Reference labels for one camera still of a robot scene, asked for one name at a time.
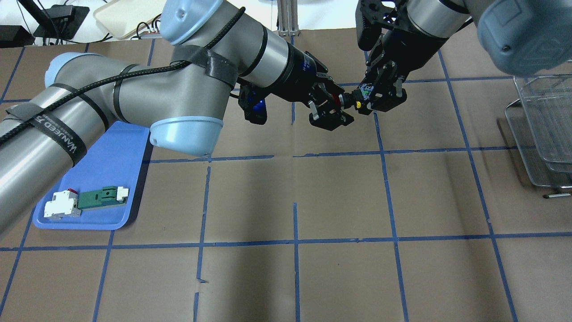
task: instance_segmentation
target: black box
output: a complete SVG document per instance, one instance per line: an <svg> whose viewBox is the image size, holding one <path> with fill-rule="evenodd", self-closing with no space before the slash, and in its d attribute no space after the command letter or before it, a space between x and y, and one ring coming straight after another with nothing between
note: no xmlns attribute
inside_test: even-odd
<svg viewBox="0 0 572 322"><path fill-rule="evenodd" d="M22 26L0 25L0 48L23 47L33 44L34 40Z"/></svg>

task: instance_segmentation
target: green terminal block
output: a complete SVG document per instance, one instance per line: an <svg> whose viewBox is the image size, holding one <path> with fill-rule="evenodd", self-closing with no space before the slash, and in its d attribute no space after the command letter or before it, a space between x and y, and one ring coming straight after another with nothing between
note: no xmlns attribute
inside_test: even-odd
<svg viewBox="0 0 572 322"><path fill-rule="evenodd" d="M103 207L121 206L125 204L129 189L124 187L109 186L101 190L80 193L78 209L87 210Z"/></svg>

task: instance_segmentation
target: blue tray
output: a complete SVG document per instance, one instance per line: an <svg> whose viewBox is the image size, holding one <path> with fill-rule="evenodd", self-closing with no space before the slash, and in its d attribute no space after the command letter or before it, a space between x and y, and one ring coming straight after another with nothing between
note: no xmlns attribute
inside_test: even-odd
<svg viewBox="0 0 572 322"><path fill-rule="evenodd" d="M40 229L85 230L115 230L123 226L129 219L135 199L133 196L148 137L148 128L115 122L87 155L40 200L33 214L34 225ZM52 200L54 192L71 188L81 193L106 186L129 188L126 205L83 211L78 218L54 221L43 217L45 204Z"/></svg>

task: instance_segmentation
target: green plastic component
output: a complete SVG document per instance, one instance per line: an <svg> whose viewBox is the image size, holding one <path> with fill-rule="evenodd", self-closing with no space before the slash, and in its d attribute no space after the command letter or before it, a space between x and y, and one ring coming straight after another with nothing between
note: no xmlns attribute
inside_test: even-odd
<svg viewBox="0 0 572 322"><path fill-rule="evenodd" d="M78 198L78 209L92 209L100 207L117 206L125 203L125 200L117 200L117 187L103 187L101 190L80 193Z"/></svg>

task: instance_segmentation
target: white circuit breaker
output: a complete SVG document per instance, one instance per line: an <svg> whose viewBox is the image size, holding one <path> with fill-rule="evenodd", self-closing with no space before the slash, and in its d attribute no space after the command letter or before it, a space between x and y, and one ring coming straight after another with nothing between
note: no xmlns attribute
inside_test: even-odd
<svg viewBox="0 0 572 322"><path fill-rule="evenodd" d="M43 217L52 220L59 220L63 217L79 217L81 210L77 208L77 197L77 193L70 190L54 193L53 199L46 202Z"/></svg>

